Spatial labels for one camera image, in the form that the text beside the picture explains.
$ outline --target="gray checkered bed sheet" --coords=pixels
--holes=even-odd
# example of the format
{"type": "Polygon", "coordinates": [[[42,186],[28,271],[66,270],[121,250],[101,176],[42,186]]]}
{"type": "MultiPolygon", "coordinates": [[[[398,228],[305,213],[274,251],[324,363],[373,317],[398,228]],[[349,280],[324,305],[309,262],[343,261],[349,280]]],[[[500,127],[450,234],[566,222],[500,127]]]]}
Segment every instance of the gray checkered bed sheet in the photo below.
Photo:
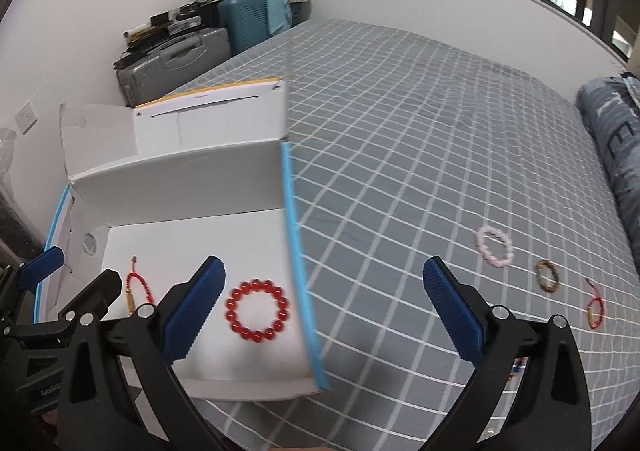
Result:
{"type": "MultiPolygon", "coordinates": [[[[181,90],[287,73],[308,287],[331,390],[287,402],[197,401],[201,411],[252,451],[417,450],[472,373],[422,288],[421,267],[437,254],[490,304],[523,318],[567,317],[597,445],[640,389],[640,302],[575,107],[523,72],[343,20],[299,26],[181,90]],[[484,224],[510,235],[510,267],[490,267],[476,252],[484,224]],[[541,258],[560,269],[555,294],[537,286],[541,258]],[[596,331],[585,277],[604,290],[607,318],[596,331]]],[[[491,428],[515,389],[507,383],[491,428]]]]}

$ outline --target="white cardboard box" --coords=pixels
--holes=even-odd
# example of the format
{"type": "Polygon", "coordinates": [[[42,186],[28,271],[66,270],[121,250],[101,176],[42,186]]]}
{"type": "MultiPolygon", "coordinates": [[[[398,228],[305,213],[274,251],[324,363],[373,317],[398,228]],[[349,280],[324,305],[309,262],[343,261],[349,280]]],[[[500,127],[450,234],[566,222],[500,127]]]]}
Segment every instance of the white cardboard box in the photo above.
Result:
{"type": "MultiPolygon", "coordinates": [[[[174,371],[192,397],[272,401],[326,387],[296,226],[286,83],[262,79],[175,95],[129,110],[63,104],[60,127],[69,187],[47,238],[65,266],[39,285],[34,321],[56,319],[104,269],[126,277],[131,258],[156,302],[219,257],[225,290],[174,371]],[[225,319],[230,291],[271,279],[290,300],[285,329],[254,343],[225,319]]],[[[132,281],[137,305],[142,287],[132,281]]],[[[276,306],[242,299],[245,326],[263,329],[276,306]]],[[[128,315],[124,290],[105,319],[128,315]]],[[[139,385],[130,362],[127,380],[139,385]]]]}

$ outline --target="power outlet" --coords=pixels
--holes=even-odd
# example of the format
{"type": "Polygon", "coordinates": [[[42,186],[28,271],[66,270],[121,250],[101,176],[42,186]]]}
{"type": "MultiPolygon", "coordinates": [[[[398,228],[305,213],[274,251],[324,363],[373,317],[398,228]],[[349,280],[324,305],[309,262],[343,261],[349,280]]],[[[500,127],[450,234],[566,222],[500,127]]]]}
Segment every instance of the power outlet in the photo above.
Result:
{"type": "Polygon", "coordinates": [[[18,128],[24,135],[31,129],[31,127],[33,127],[36,121],[36,114],[33,113],[33,108],[31,108],[31,101],[28,100],[22,109],[16,113],[15,122],[18,124],[18,128]]]}

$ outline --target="window sill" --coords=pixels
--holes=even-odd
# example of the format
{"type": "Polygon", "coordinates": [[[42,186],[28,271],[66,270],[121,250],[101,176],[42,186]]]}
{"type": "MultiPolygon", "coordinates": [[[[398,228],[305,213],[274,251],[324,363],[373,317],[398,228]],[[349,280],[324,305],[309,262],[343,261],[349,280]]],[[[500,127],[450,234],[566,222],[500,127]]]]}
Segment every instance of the window sill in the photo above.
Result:
{"type": "Polygon", "coordinates": [[[553,8],[551,6],[551,4],[545,3],[543,1],[540,0],[529,0],[532,1],[535,4],[540,5],[541,7],[545,8],[546,10],[548,10],[549,12],[552,12],[553,14],[557,15],[558,17],[562,18],[563,20],[567,21],[567,23],[570,23],[571,25],[573,25],[574,27],[576,27],[578,30],[580,30],[581,32],[583,32],[589,39],[591,39],[592,41],[594,41],[595,43],[598,44],[598,46],[600,48],[602,48],[605,52],[607,52],[611,57],[611,64],[613,66],[616,67],[617,70],[620,71],[620,73],[625,71],[625,67],[626,67],[626,62],[625,60],[623,60],[620,57],[620,54],[617,53],[614,49],[612,49],[611,47],[609,47],[606,43],[604,43],[599,37],[597,37],[595,34],[591,33],[591,31],[587,28],[584,27],[583,25],[581,25],[580,23],[578,23],[576,20],[572,19],[571,17],[567,16],[564,12],[562,12],[561,10],[558,10],[556,8],[553,8]]]}

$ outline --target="blue gripper pad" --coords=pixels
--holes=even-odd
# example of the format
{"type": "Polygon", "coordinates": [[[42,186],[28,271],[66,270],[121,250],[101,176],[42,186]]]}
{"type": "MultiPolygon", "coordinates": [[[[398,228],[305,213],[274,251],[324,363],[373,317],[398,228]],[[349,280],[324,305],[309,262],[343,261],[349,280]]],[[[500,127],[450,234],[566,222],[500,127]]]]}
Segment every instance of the blue gripper pad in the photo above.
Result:
{"type": "Polygon", "coordinates": [[[18,286],[22,290],[33,291],[38,283],[62,267],[64,262],[65,254],[62,249],[56,246],[51,247],[22,268],[18,286]]]}
{"type": "Polygon", "coordinates": [[[451,278],[455,279],[439,257],[430,257],[425,262],[422,269],[424,289],[460,358],[477,368],[484,357],[484,327],[451,278]]]}
{"type": "Polygon", "coordinates": [[[162,328],[162,357],[168,363],[184,359],[189,353],[225,288],[225,266],[217,257],[209,256],[188,283],[177,287],[183,285],[188,290],[162,328]]]}

